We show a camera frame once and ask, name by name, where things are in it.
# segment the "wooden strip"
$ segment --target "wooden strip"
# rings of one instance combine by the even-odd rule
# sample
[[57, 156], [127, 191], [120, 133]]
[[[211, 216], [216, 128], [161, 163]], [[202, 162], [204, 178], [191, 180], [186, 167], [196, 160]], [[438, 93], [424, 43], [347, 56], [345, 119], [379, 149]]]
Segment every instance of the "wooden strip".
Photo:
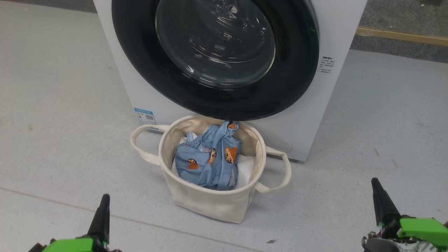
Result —
[[448, 47], [448, 38], [436, 37], [430, 35], [417, 35], [405, 32], [397, 32], [392, 30], [380, 30], [369, 27], [359, 26], [356, 30], [356, 34], [361, 36], [385, 38], [385, 39], [397, 39], [409, 42], [431, 44], [431, 45], [441, 45]]

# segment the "washing machine door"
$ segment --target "washing machine door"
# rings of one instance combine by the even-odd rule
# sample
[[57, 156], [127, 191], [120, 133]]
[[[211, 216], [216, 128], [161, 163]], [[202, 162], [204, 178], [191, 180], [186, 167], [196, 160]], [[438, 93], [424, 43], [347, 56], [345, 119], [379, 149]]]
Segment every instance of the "washing machine door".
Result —
[[305, 93], [318, 64], [303, 0], [112, 0], [112, 18], [137, 71], [209, 117], [276, 114]]

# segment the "washing machine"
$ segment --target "washing machine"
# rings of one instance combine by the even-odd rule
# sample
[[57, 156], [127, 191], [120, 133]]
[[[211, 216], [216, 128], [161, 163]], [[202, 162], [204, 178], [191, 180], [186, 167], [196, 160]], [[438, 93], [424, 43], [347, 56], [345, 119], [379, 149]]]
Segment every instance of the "washing machine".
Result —
[[141, 124], [249, 121], [305, 161], [366, 0], [94, 0]]

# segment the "clothes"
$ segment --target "clothes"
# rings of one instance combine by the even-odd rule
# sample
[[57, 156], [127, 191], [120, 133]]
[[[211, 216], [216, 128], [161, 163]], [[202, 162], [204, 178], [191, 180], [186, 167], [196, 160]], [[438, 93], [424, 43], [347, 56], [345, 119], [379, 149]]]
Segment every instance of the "clothes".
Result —
[[182, 179], [214, 190], [231, 190], [238, 181], [241, 141], [232, 137], [238, 122], [212, 124], [197, 138], [176, 150], [176, 170]]
[[[191, 136], [193, 137], [192, 140], [194, 140], [197, 137], [196, 134], [194, 133]], [[179, 144], [186, 143], [187, 141], [188, 140], [186, 137], [182, 137]], [[254, 156], [244, 156], [241, 154], [238, 155], [238, 162], [236, 165], [238, 168], [238, 182], [233, 187], [233, 190], [244, 187], [245, 185], [249, 184], [250, 177], [252, 176], [252, 171], [254, 170], [254, 161], [255, 161]], [[179, 177], [179, 174], [177, 173], [176, 169], [176, 160], [173, 160], [171, 166], [171, 172]]]

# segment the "door glass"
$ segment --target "door glass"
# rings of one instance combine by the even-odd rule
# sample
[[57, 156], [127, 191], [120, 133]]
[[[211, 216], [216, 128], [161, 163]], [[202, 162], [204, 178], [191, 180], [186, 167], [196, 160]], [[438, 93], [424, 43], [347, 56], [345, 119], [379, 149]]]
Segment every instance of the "door glass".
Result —
[[168, 57], [207, 86], [249, 85], [274, 61], [274, 34], [251, 0], [161, 0], [155, 27]]

